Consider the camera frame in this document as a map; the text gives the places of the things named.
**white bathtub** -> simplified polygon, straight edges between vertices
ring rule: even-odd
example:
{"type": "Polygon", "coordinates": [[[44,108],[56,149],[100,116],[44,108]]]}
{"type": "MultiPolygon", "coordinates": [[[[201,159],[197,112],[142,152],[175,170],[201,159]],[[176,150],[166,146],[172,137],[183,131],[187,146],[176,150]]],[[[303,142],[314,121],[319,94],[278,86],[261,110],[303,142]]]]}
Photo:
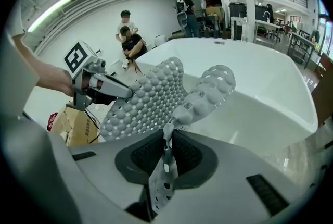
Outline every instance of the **white bathtub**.
{"type": "Polygon", "coordinates": [[[257,154],[278,151],[316,131],[317,114],[310,91],[290,57],[253,43],[184,38],[154,48],[137,63],[147,73],[171,56],[184,65],[187,91],[214,65],[230,67],[236,78],[235,92],[224,106],[192,124],[189,131],[257,154]]]}

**black shirt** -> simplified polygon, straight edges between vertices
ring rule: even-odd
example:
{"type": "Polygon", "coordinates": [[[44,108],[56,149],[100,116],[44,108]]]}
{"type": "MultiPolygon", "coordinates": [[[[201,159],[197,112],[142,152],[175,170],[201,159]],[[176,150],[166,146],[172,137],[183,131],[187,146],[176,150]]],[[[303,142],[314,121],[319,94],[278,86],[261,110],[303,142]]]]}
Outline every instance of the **black shirt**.
{"type": "MultiPolygon", "coordinates": [[[[131,36],[131,39],[130,39],[129,41],[125,41],[125,42],[123,42],[123,43],[121,44],[121,47],[123,47],[123,50],[124,50],[124,51],[125,51],[125,50],[130,51],[130,50],[133,49],[133,47],[134,47],[135,45],[137,45],[137,43],[138,43],[141,39],[142,39],[142,37],[141,37],[139,34],[133,34],[133,35],[131,36]]],[[[146,53],[146,47],[145,47],[145,45],[142,46],[142,48],[141,48],[140,52],[138,53],[138,55],[142,55],[142,54],[144,54],[144,53],[146,53]]]]}
{"type": "Polygon", "coordinates": [[[185,13],[187,13],[187,14],[193,14],[193,12],[192,12],[192,6],[194,6],[194,3],[192,2],[192,0],[184,0],[184,2],[188,6],[188,8],[187,8],[187,10],[186,10],[185,13]]]}

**ceiling light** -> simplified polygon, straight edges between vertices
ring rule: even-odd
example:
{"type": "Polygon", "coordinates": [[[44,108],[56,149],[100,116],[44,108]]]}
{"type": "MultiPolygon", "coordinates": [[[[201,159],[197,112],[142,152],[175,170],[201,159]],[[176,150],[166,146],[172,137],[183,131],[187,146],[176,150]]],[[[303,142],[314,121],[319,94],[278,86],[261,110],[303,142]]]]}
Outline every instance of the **ceiling light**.
{"type": "Polygon", "coordinates": [[[35,22],[32,23],[32,25],[28,28],[28,32],[33,32],[37,26],[44,21],[45,18],[47,18],[49,15],[51,15],[55,10],[57,10],[60,6],[67,3],[69,0],[59,0],[56,2],[53,6],[51,6],[47,11],[42,13],[35,22]]]}

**jeans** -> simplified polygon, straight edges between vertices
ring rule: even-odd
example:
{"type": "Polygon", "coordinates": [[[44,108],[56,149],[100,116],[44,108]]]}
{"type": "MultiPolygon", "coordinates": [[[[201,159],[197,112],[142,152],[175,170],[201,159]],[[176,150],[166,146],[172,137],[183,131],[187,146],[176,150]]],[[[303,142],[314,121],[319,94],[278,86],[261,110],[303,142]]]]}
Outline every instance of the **jeans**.
{"type": "Polygon", "coordinates": [[[192,37],[192,32],[194,37],[198,37],[199,29],[197,24],[196,16],[193,14],[187,14],[187,25],[184,28],[186,37],[192,37]]]}

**white sneaker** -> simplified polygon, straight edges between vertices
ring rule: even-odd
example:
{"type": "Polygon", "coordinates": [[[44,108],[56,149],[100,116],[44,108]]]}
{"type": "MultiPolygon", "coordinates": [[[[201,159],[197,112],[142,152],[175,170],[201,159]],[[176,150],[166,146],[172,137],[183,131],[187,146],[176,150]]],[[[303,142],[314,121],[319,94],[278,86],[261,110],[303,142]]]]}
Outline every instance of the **white sneaker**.
{"type": "Polygon", "coordinates": [[[128,59],[124,59],[122,67],[123,67],[123,69],[127,69],[129,67],[129,60],[128,59]]]}

